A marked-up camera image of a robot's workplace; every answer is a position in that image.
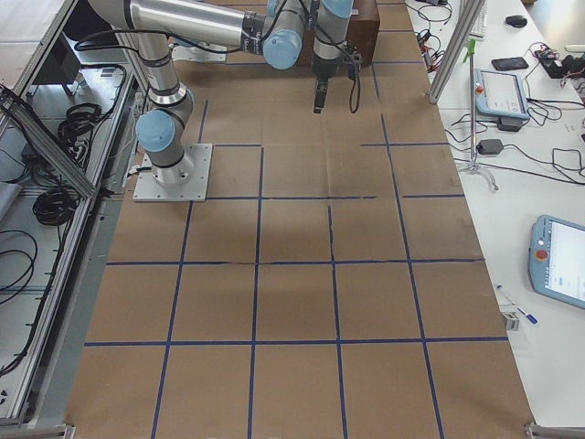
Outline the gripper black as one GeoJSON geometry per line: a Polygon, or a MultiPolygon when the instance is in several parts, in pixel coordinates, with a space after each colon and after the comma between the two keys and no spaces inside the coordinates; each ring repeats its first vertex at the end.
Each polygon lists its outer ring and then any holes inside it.
{"type": "Polygon", "coordinates": [[[343,65],[347,65],[347,77],[356,80],[362,56],[352,43],[330,45],[314,43],[312,72],[316,77],[314,89],[314,113],[324,109],[328,92],[328,80],[333,78],[343,65]]]}

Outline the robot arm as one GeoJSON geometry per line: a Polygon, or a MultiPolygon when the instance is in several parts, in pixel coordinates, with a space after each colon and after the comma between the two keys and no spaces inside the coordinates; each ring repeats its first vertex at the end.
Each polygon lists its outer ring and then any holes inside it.
{"type": "Polygon", "coordinates": [[[169,38],[189,46],[203,42],[232,47],[287,70],[301,54],[305,31],[312,29],[316,113],[324,108],[328,81],[342,64],[359,73],[358,55],[346,42],[350,1],[270,1],[266,14],[202,1],[92,1],[90,7],[115,30],[135,36],[147,97],[154,106],[139,118],[135,132],[159,187],[183,185],[197,170],[182,144],[194,97],[176,74],[169,38]]]}

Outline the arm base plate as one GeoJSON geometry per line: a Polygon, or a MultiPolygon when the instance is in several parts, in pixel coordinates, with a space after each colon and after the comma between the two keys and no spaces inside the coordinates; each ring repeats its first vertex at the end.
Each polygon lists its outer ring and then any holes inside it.
{"type": "Polygon", "coordinates": [[[161,168],[145,155],[133,192],[136,202],[203,202],[212,162],[213,144],[184,147],[183,159],[173,167],[161,168]]]}

